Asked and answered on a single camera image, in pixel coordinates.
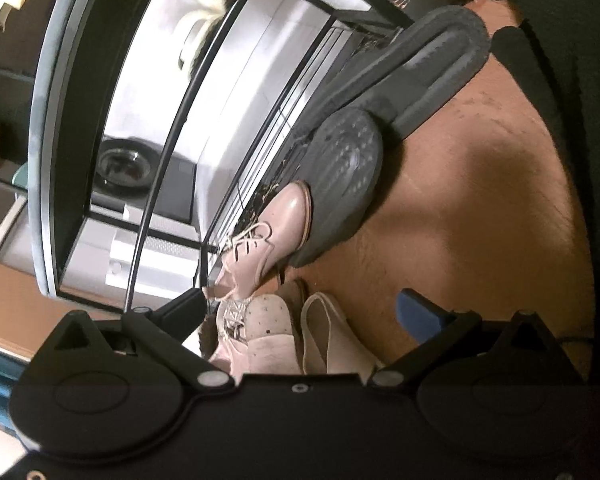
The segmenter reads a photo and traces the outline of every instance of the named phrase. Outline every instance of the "metal shelf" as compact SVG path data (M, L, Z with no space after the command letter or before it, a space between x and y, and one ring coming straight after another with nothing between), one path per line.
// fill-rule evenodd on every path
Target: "metal shelf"
M87 218L94 218L94 213L90 211L94 160L118 74L150 1L58 0L54 8L36 76L34 94L37 98L34 98L32 106L32 141L30 140L29 149L30 165L34 168L34 177L29 183L31 226L35 238L32 248L34 266L41 291L51 297L66 296L59 290L59 284L80 229ZM202 46L189 86L160 154L140 224L127 224L128 222L119 222L108 216L96 218L118 228L138 232L130 266L125 310L132 305L140 254L147 236L174 241L169 235L149 228L157 195L191 105L222 42L247 1L234 0ZM222 212L232 199L232 194L256 150L266 149L262 145L263 140L280 134L279 126L277 133L273 133L272 128L278 124L282 110L290 103L289 99L307 74L307 69L315 63L317 52L325 48L328 38L342 33L335 27L336 21L344 22L351 30L366 30L369 34L377 34L368 29L362 15L343 14L322 0L306 1L325 12L326 23L256 134L202 243L195 243L194 248L200 250L202 284L208 280L208 254L219 251L210 240L218 227ZM413 23L388 0L363 1L372 7L374 16L382 21L381 27L388 30L388 35ZM76 157L76 153L90 153L91 156ZM177 240L176 243L193 247L190 240ZM107 305L102 305L101 308L110 310Z
M225 222L220 224L221 216L226 212L227 208L232 212L243 213L242 200L244 200L245 195L250 193L244 192L245 190L242 189L243 184L241 183L254 180L254 174L258 172L258 168L254 166L259 161L267 160L274 147L279 145L281 137L284 136L284 131L292 126L289 123L289 118L295 115L304 92L314 81L321 67L323 67L328 59L329 54L336 44L338 44L338 40L344 33L345 30L337 27L335 20L330 18L306 51L295 72L291 75L271 108L269 115L262 123L225 193L221 205L207 230L207 243L220 244L229 234L228 231L233 228L233 214L228 215Z

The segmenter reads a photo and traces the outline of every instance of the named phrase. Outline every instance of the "black metal frame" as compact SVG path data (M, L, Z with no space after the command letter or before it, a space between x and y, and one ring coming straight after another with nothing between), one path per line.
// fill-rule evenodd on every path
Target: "black metal frame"
M367 19L363 17L363 13L361 13L360 16L349 14L345 18L345 15L342 14L342 11L339 9L334 9L332 6L322 0L305 0L309 4L312 4L312 6L315 6L325 12L328 15L327 21L324 27L320 30L318 37L309 47L305 56L296 67L296 70L289 78L288 82L283 88L283 91L276 100L276 103L270 110L270 113L267 116L264 124L256 134L256 137L251 143L251 146L248 149L248 152L244 157L237 174L235 175L229 189L222 199L221 206L218 208L218 211L216 212L209 229L207 229L205 233L202 243L200 243L153 230L150 228L150 219L154 212L157 195L164 179L168 161L170 160L171 155L173 155L174 147L187 119L190 107L193 104L198 91L200 90L200 86L202 85L202 82L209 68L211 67L211 64L213 63L216 54L222 45L222 42L229 33L229 30L231 29L247 0L234 1L233 5L225 14L223 19L214 27L212 34L202 47L202 50L196 60L196 66L194 68L189 86L180 103L180 107L178 108L176 116L174 117L170 132L165 141L162 153L160 154L155 179L149 190L146 206L144 208L142 219L139 225L131 224L117 218L112 218L91 211L90 193L94 171L93 159L95 157L95 153L97 152L100 139L102 138L102 131L104 129L104 123L106 121L112 92L117 81L117 74L122 68L123 59L131 44L133 34L139 25L142 14L144 13L144 9L150 2L150 0L133 1L134 4L131 6L131 8L129 8L129 4L127 4L126 9L116 10L113 13L113 17L107 16L108 21L105 20L104 25L94 25L94 22L96 22L98 17L100 20L103 20L105 9L104 5L108 4L109 7L115 6L116 4L120 4L121 0L88 0L89 4L86 6L85 10L83 10L83 13L79 14L75 18L75 22L79 28L79 34L76 35L72 43L70 39L70 49L73 56L73 64L69 63L65 69L66 73L61 74L61 76L58 78L60 81L64 80L65 83L64 88L62 89L62 91L64 91L64 95L62 95L62 98L58 99L58 101L55 103L58 107L56 110L58 117L56 118L55 126L58 130L65 130L70 127L77 128L78 121L83 121L80 123L79 128L84 132L88 130L88 133L84 135L84 140L82 143L84 145L84 149L91 150L91 166L87 170L86 176L80 175L78 178L79 182L77 183L77 187L79 189L84 187L84 192L76 193L74 189L74 196L66 198L70 203L63 203L62 199L59 200L58 193L60 193L62 196L66 195L68 192L68 184L63 185L62 183L58 182L59 179L54 176L55 174L60 174L58 169L52 165L53 167L49 170L42 170L43 172L46 171L48 174L46 182L48 183L47 185L49 189L42 190L43 244L38 252L48 254L38 254L38 261L42 263L39 263L36 267L36 274L42 274L43 277L46 278L46 280L43 281L46 281L46 285L48 286L48 294L50 296L77 301L75 296L69 295L71 297L68 297L67 294L62 293L59 290L59 283L62 281L62 277L69 263L72 249L77 241L80 229L82 228L82 225L86 219L91 218L117 228L123 228L137 232L138 237L136 239L136 246L134 248L134 256L131 262L125 297L125 311L128 311L133 303L134 288L139 270L140 254L142 252L142 248L144 247L144 242L147 236L160 238L161 240L174 242L199 250L200 282L202 285L206 284L208 280L208 254L215 254L220 250L217 246L210 244L209 241L213 230L216 228L221 218L222 210L226 207L232 193L235 191L235 187L238 184L240 175L248 164L250 157L256 150L258 143L262 140L267 129L272 125L272 122L276 120L278 113L280 112L280 106L294 88L294 85L302 75L303 70L307 67L308 63L310 63L312 56L314 56L317 49L320 47L320 44L322 40L324 40L328 31L333 28L334 23L336 21L341 21L353 30L364 30L366 33L371 35L377 35L378 33L369 30L365 26L369 23L374 27L387 28L389 35L394 34L396 30L407 28L413 23L413 21L405 13L398 9L398 7L395 7L394 4L392 4L389 0L363 0L372 7L372 14L376 17L374 19ZM75 14L74 9L69 9L69 13L73 16ZM104 42L104 46L99 45L99 53L86 52L87 47L83 46L80 48L78 42L80 40L85 42L90 40L93 42L93 39L96 35L102 35L105 33L105 31L107 31L107 25L109 25L109 30L113 31L112 27L110 26L110 22L115 19L118 19L126 24L124 30L116 30L115 35L117 43L115 55L112 56L109 54L106 62L104 62L104 66L99 66L96 70L94 70L93 64L98 64L96 56L98 54L102 54L102 49L107 47L110 48L112 40L110 39L109 43ZM80 68L77 66L79 62L81 63L82 67L89 67L89 69ZM91 86L96 86L96 88L100 91L96 92L97 97L90 98L85 106L82 108L77 108L77 91L74 89L76 89L78 85L82 85L84 88L84 85L89 83L92 83ZM89 113L90 117L86 119L86 114ZM62 143L62 139L58 138L61 137L59 136L59 132L55 132L55 134L52 134L51 136L55 136L56 140L46 142L46 146L45 141L43 140L42 157L44 158L46 156L46 160L59 161L61 158L59 152L66 152L68 141L66 140L64 145L61 146L60 144ZM76 210L76 207L78 206L77 201L80 201L81 204L80 211ZM111 310L113 308L104 304L102 306L98 306L97 303L93 301L90 301L90 306L102 308L104 310Z

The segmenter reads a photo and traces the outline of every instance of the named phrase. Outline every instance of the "screw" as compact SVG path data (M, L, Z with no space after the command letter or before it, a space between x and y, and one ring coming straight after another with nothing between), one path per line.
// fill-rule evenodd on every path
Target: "screw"
M146 318L150 318L151 314L154 312L148 306L135 306L135 307L133 307L132 311L133 311L133 313L141 314L142 316L144 316Z
M220 370L209 370L198 376L198 383L205 388L220 388L228 384L230 377Z
M295 394L305 394L309 391L309 386L302 383L294 384L291 387L291 391Z
M376 386L395 388L404 382L404 375L395 370L380 370L371 377L371 380Z

